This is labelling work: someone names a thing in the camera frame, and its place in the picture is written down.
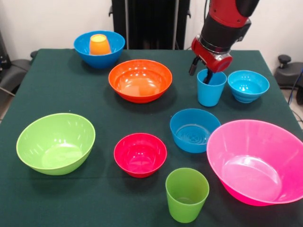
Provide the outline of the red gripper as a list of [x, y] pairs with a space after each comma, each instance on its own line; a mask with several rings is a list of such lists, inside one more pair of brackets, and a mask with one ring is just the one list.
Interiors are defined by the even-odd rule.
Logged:
[[207, 67], [207, 75], [203, 80], [203, 83], [205, 84], [209, 84], [213, 73], [224, 71], [232, 62], [232, 56], [229, 52], [218, 54], [210, 52], [208, 49], [204, 48], [199, 41], [198, 35], [193, 39], [191, 49], [196, 57], [193, 59], [190, 66], [189, 74], [194, 75], [197, 64], [201, 61]]

